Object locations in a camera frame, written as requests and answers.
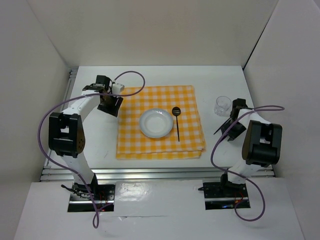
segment black utensil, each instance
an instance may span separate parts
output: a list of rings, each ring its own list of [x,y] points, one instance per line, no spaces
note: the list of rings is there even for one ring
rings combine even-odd
[[[180,142],[180,136],[179,136],[179,125],[178,125],[178,116],[181,114],[181,110],[179,107],[175,106],[172,108],[172,114],[175,116],[176,119],[176,130],[178,132],[178,141]]]

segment table surface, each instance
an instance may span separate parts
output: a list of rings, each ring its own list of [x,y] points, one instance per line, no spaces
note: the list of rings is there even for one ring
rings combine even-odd
[[[193,85],[202,129],[206,141],[206,152],[198,159],[178,160],[120,160],[116,159],[118,135],[117,118],[97,109],[92,110],[83,122],[86,146],[84,154],[91,168],[202,168],[212,167],[210,155],[212,148],[221,136],[214,132],[227,117],[217,116],[214,106],[217,97],[227,96],[231,100],[246,99],[253,107],[252,99],[240,66],[81,66],[72,88],[71,95],[77,97],[82,88],[94,83],[97,75],[114,79],[124,71],[138,71],[144,75],[146,86]],[[117,80],[126,87],[142,85],[141,77],[134,73],[123,75]],[[241,159],[242,144],[245,134],[235,141],[223,141],[217,148],[214,161],[219,166],[231,167]],[[50,156],[61,164],[63,160],[51,152]],[[52,168],[58,166],[49,163]]]
[[[114,212],[100,213],[98,229],[93,212],[67,212],[70,194],[63,182],[34,182],[14,239],[303,240],[285,180],[254,181],[266,201],[264,216],[255,222],[240,220],[233,209],[205,210],[201,180],[117,182]],[[252,219],[261,213],[262,200],[252,184],[247,191],[251,208],[238,211]]]

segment yellow checkered tablecloth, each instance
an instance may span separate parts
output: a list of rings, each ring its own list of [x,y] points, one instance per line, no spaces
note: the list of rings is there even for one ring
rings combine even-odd
[[[126,88],[123,94],[133,93],[139,87]],[[178,106],[180,142],[176,118],[171,132],[161,138],[149,138],[139,128],[139,118],[147,110],[160,108],[172,114]],[[117,159],[191,159],[199,158],[206,147],[197,109],[194,87],[148,86],[139,94],[125,97],[118,116]]]

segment white wall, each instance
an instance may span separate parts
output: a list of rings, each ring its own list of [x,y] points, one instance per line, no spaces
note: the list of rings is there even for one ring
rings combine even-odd
[[[243,66],[277,1],[28,0],[69,66]]]
[[[279,0],[244,74],[255,106],[283,126],[281,159],[305,239],[319,239],[320,10],[312,0]]]
[[[0,1],[0,32],[0,238],[10,240],[44,163],[40,118],[62,99],[68,70],[25,0]]]

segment cable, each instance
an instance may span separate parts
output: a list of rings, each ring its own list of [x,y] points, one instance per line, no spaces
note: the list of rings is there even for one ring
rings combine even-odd
[[[262,207],[262,211],[260,213],[259,216],[255,217],[255,218],[252,218],[252,219],[247,219],[247,218],[244,218],[242,216],[239,215],[238,211],[237,211],[237,206],[242,202],[242,201],[239,201],[235,206],[234,206],[234,212],[235,214],[242,220],[246,221],[246,222],[254,222],[254,221],[257,221],[259,220],[265,213],[266,211],[266,200],[265,200],[265,197],[261,191],[261,189],[258,187],[257,184],[255,184],[252,180],[248,179],[246,176],[244,175],[241,175],[237,172],[234,172],[234,171],[231,171],[229,169],[226,169],[226,168],[223,168],[223,167],[220,167],[218,165],[216,165],[214,163],[214,154],[215,154],[215,151],[218,147],[218,145],[222,142],[222,140],[227,136],[227,133],[230,131],[230,129],[232,129],[234,127],[234,125],[237,124],[237,122],[239,122],[242,118],[244,118],[246,115],[249,115],[249,114],[253,114],[255,112],[262,112],[262,111],[283,111],[285,110],[285,108],[283,106],[277,106],[277,105],[266,105],[266,106],[259,106],[259,107],[256,107],[254,108],[252,111],[248,111],[246,113],[244,113],[242,116],[238,117],[228,128],[227,130],[225,130],[225,132],[221,135],[221,137],[218,139],[218,141],[216,142],[216,144],[214,145],[213,149],[212,149],[212,152],[211,152],[211,157],[210,157],[210,161],[211,161],[211,164],[223,171],[223,172],[227,172],[227,173],[231,173],[231,174],[234,174],[234,175],[237,175],[245,180],[247,180],[249,183],[253,184],[256,189],[259,191],[260,195],[261,195],[261,198],[262,198],[262,203],[263,203],[263,207]]]
[[[93,225],[93,227],[94,227],[95,229],[97,229],[98,226],[99,226],[99,211],[101,211],[102,208],[105,208],[106,206],[108,206],[108,204],[105,205],[105,206],[103,206],[102,208],[99,208],[99,209],[98,209],[98,208],[97,208],[97,205],[96,205],[96,203],[95,203],[95,200],[94,200],[94,198],[93,198],[93,195],[92,195],[92,193],[91,193],[91,189],[90,189],[90,187],[88,186],[88,184],[86,184],[86,181],[85,181],[85,179],[82,177],[82,175],[81,175],[79,172],[77,172],[76,170],[74,170],[74,169],[72,169],[72,168],[70,168],[70,167],[64,166],[64,165],[56,162],[55,160],[53,160],[53,159],[46,153],[46,151],[45,151],[45,149],[44,149],[44,147],[43,147],[43,145],[42,145],[42,142],[41,142],[41,129],[42,129],[42,126],[43,126],[43,124],[44,124],[45,119],[47,118],[47,116],[48,116],[53,110],[55,110],[56,108],[58,108],[58,107],[60,107],[60,106],[62,106],[62,105],[64,105],[64,104],[66,104],[66,103],[72,102],[72,101],[74,101],[74,100],[83,99],[83,98],[91,97],[91,96],[105,96],[105,95],[113,96],[113,97],[130,97],[130,96],[133,96],[133,95],[136,95],[136,94],[140,93],[140,92],[144,89],[144,87],[145,87],[145,85],[146,85],[145,77],[144,77],[141,73],[139,73],[139,72],[137,72],[137,71],[125,71],[125,72],[121,73],[120,75],[118,75],[114,80],[117,80],[117,79],[118,79],[119,77],[121,77],[122,75],[128,74],[128,73],[138,74],[138,75],[142,78],[142,80],[143,80],[143,85],[142,85],[142,87],[141,87],[138,91],[136,91],[136,92],[134,92],[134,93],[123,94],[123,95],[121,95],[121,94],[110,94],[110,93],[99,93],[99,92],[97,92],[97,93],[90,93],[90,94],[87,94],[87,95],[81,95],[81,96],[73,97],[73,98],[71,98],[71,99],[69,99],[69,100],[65,100],[65,101],[63,101],[63,102],[61,102],[61,103],[53,106],[50,110],[48,110],[48,111],[44,114],[44,116],[42,117],[42,119],[41,119],[41,121],[40,121],[40,123],[39,123],[39,126],[38,126],[37,141],[38,141],[38,145],[39,145],[39,148],[40,148],[42,154],[43,154],[49,161],[51,161],[52,163],[54,163],[55,165],[57,165],[57,166],[59,166],[59,167],[61,167],[61,168],[63,168],[63,169],[69,170],[69,171],[77,174],[77,175],[79,176],[79,178],[81,179],[81,181],[83,182],[83,184],[84,184],[84,186],[85,186],[85,189],[87,190],[87,192],[88,192],[88,194],[89,194],[89,196],[90,196],[90,200],[91,200],[91,202],[92,202],[92,205],[93,205],[93,208],[94,208],[94,211],[95,211],[95,215],[94,215],[93,220],[92,220],[92,225]]]

